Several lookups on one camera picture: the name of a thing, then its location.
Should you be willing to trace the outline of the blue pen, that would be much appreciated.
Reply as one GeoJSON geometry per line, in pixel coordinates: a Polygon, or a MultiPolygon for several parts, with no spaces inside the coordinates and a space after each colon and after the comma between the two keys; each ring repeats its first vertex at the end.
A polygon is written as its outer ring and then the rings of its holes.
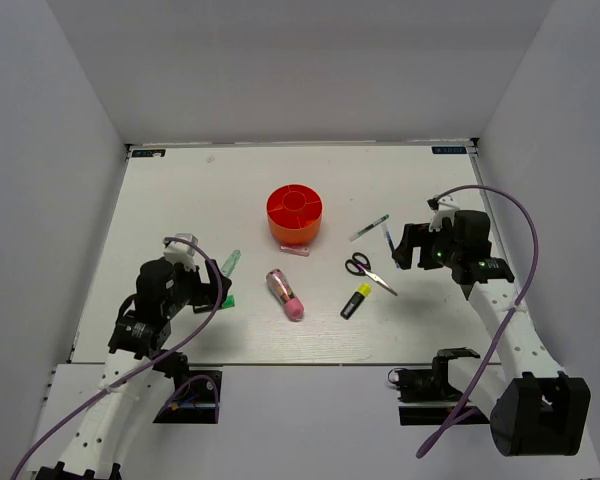
{"type": "Polygon", "coordinates": [[[394,252],[394,250],[395,250],[395,247],[394,247],[394,243],[393,243],[393,240],[392,240],[391,234],[390,234],[390,232],[389,232],[389,228],[388,228],[388,226],[387,226],[387,223],[386,223],[386,222],[383,222],[383,223],[381,224],[381,228],[382,228],[383,235],[384,235],[384,237],[385,237],[385,239],[386,239],[386,241],[387,241],[387,244],[388,244],[388,246],[389,246],[390,253],[391,253],[391,255],[393,255],[393,252],[394,252]]]}

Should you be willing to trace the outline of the green transparent pen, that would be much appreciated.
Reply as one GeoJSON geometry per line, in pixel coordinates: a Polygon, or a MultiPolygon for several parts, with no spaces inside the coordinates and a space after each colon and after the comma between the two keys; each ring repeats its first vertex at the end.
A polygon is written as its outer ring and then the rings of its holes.
{"type": "Polygon", "coordinates": [[[221,273],[223,276],[229,278],[235,267],[237,266],[239,260],[241,258],[241,251],[239,249],[235,249],[227,258],[227,260],[223,263],[221,267],[221,273]]]}

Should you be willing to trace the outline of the green white pen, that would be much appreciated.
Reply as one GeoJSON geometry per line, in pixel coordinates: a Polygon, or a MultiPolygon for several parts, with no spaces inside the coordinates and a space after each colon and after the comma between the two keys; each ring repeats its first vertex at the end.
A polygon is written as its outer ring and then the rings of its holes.
{"type": "Polygon", "coordinates": [[[348,240],[350,242],[354,242],[355,240],[357,240],[361,236],[367,234],[369,231],[373,230],[374,228],[378,227],[379,225],[381,225],[382,223],[384,223],[385,221],[387,221],[389,218],[390,218],[389,214],[381,216],[380,218],[374,220],[373,222],[371,222],[370,224],[366,225],[362,229],[354,232],[352,235],[350,235],[348,237],[348,240]]]}

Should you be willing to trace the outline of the yellow highlighter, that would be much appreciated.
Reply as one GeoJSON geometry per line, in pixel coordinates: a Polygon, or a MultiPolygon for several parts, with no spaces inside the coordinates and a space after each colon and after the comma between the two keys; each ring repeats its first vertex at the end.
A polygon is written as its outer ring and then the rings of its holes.
{"type": "Polygon", "coordinates": [[[345,306],[340,312],[340,316],[348,320],[357,311],[360,305],[364,302],[367,296],[370,294],[372,288],[367,283],[362,283],[358,289],[353,293],[351,298],[346,302],[345,306]]]}

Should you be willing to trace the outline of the pink eraser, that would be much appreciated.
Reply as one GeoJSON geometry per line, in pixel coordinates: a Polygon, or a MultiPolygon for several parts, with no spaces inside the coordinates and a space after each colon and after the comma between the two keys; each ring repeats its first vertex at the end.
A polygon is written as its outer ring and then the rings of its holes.
{"type": "Polygon", "coordinates": [[[286,254],[308,257],[310,255],[310,250],[306,246],[297,246],[297,245],[281,245],[280,251],[286,254]]]}

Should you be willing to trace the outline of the green highlighter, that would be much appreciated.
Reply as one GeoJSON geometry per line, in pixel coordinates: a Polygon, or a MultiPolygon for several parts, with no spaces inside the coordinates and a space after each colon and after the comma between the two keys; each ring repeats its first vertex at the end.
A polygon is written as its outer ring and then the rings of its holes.
{"type": "Polygon", "coordinates": [[[233,308],[235,306],[235,299],[233,295],[229,295],[226,300],[221,304],[222,309],[233,308]]]}

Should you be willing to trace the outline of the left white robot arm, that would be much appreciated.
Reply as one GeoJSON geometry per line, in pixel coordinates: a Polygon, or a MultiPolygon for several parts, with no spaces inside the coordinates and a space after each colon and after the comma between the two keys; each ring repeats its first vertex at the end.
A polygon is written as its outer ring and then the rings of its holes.
{"type": "Polygon", "coordinates": [[[214,316],[226,300],[231,281],[211,258],[205,258],[209,276],[200,278],[188,254],[166,254],[143,264],[135,291],[117,313],[108,343],[108,356],[96,392],[45,432],[19,461],[18,478],[33,454],[76,416],[82,418],[56,464],[36,472],[39,479],[120,479],[124,444],[134,420],[150,413],[151,396],[162,391],[168,398],[185,396],[195,381],[187,357],[178,346],[164,344],[171,322],[187,307],[204,307],[214,316]]]}

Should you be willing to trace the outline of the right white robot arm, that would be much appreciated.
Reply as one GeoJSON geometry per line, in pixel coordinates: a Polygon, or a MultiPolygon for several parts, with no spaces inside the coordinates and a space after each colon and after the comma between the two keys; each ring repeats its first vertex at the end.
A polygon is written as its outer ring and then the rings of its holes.
{"type": "Polygon", "coordinates": [[[395,369],[388,380],[406,404],[449,401],[488,419],[496,449],[504,456],[573,456],[583,437],[591,400],[582,378],[564,372],[536,333],[530,315],[516,304],[514,275],[491,254],[486,213],[457,210],[431,223],[408,223],[393,257],[402,269],[446,267],[495,341],[501,368],[481,368],[468,347],[441,349],[429,368],[395,369]],[[420,254],[415,261],[413,254],[420,254]]]}

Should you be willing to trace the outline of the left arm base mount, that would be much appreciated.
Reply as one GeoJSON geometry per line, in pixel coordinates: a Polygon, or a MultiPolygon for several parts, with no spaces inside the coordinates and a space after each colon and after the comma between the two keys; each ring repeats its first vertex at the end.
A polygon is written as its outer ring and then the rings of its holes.
{"type": "Polygon", "coordinates": [[[177,394],[161,407],[154,424],[215,425],[220,414],[223,371],[189,369],[175,383],[177,394]]]}

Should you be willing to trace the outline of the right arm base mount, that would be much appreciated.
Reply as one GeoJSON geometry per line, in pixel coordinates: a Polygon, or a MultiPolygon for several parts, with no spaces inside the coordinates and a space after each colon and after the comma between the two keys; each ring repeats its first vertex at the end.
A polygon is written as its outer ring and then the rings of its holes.
{"type": "Polygon", "coordinates": [[[398,392],[401,426],[440,426],[460,399],[462,391],[449,383],[449,363],[458,359],[477,359],[472,349],[441,349],[429,366],[398,367],[389,371],[387,380],[398,392]]]}

